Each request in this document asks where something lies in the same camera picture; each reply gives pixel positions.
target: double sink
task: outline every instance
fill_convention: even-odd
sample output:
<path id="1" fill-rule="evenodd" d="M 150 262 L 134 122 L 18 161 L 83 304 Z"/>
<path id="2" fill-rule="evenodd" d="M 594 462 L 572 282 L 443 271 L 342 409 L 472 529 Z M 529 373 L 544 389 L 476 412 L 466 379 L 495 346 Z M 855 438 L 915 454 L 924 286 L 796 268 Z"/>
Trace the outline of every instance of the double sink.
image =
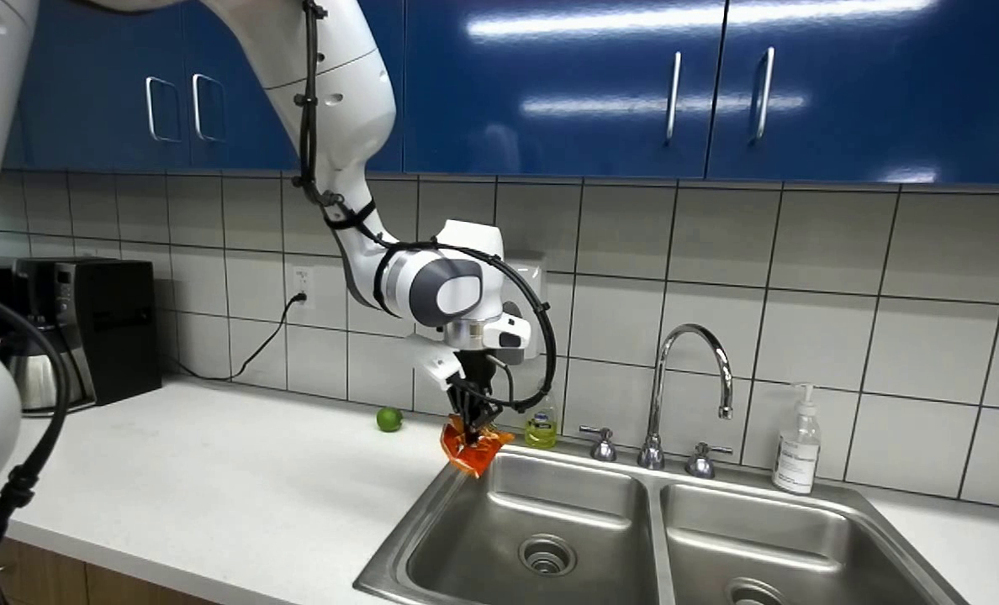
<path id="1" fill-rule="evenodd" d="M 484 479 L 442 470 L 357 588 L 509 605 L 960 605 L 859 494 L 785 494 L 503 446 Z"/>

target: sink drain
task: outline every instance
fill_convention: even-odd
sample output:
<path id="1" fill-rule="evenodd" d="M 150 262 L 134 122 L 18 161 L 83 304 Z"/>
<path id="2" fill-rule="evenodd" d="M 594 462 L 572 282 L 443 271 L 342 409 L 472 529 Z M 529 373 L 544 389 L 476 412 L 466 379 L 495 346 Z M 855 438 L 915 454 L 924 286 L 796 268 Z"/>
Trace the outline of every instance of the sink drain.
<path id="1" fill-rule="evenodd" d="M 536 534 L 522 543 L 522 560 L 539 575 L 539 579 L 557 579 L 575 568 L 575 551 L 569 540 L 557 534 Z"/>
<path id="2" fill-rule="evenodd" d="M 781 593 L 759 579 L 741 579 L 730 586 L 733 605 L 785 605 Z"/>

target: faucet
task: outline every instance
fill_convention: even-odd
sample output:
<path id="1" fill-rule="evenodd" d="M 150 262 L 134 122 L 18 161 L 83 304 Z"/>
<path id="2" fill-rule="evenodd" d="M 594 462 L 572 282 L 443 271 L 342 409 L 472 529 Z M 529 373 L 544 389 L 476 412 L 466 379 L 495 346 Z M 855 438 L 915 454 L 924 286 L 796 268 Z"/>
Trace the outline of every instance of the faucet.
<path id="1" fill-rule="evenodd" d="M 681 321 L 674 333 L 665 333 L 665 339 L 660 344 L 657 353 L 657 378 L 653 378 L 653 400 L 649 400 L 649 418 L 647 418 L 647 438 L 642 438 L 642 450 L 634 457 L 640 468 L 665 468 L 665 454 L 662 454 L 662 438 L 660 438 L 660 402 L 662 402 L 662 373 L 665 373 L 665 355 L 674 349 L 674 344 L 685 333 L 698 333 L 706 339 L 706 346 L 714 349 L 714 360 L 718 364 L 718 379 L 724 379 L 724 400 L 718 400 L 718 418 L 730 418 L 733 409 L 733 369 L 730 369 L 730 355 L 724 349 L 724 344 L 698 321 Z"/>

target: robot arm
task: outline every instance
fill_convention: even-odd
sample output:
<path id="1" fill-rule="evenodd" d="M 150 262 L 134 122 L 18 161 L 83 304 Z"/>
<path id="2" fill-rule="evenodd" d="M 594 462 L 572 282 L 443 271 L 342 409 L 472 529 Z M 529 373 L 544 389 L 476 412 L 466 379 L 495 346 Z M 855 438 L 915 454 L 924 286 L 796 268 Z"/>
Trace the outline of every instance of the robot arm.
<path id="1" fill-rule="evenodd" d="M 281 129 L 297 140 L 298 189 L 336 231 L 345 282 L 357 304 L 443 333 L 450 353 L 427 373 L 450 394 L 474 444 L 502 409 L 486 397 L 495 364 L 522 360 L 531 321 L 503 313 L 502 231 L 495 226 L 447 222 L 433 243 L 394 239 L 366 189 L 362 164 L 394 130 L 394 88 L 357 0 L 205 0 L 236 35 Z M 544 385 L 512 407 L 539 402 L 553 379 L 556 346 L 540 304 Z"/>

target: kitchen counter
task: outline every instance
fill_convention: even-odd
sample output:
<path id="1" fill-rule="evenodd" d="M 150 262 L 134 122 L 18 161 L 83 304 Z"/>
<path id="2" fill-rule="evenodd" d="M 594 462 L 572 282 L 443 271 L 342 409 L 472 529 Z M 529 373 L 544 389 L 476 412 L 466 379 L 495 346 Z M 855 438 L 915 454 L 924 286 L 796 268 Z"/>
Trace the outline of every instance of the kitchen counter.
<path id="1" fill-rule="evenodd" d="M 18 454 L 40 438 L 22 420 Z M 443 468 L 438 422 L 163 383 L 67 420 L 11 537 L 208 600 L 378 605 L 353 579 Z M 863 491 L 973 600 L 999 605 L 999 506 Z"/>

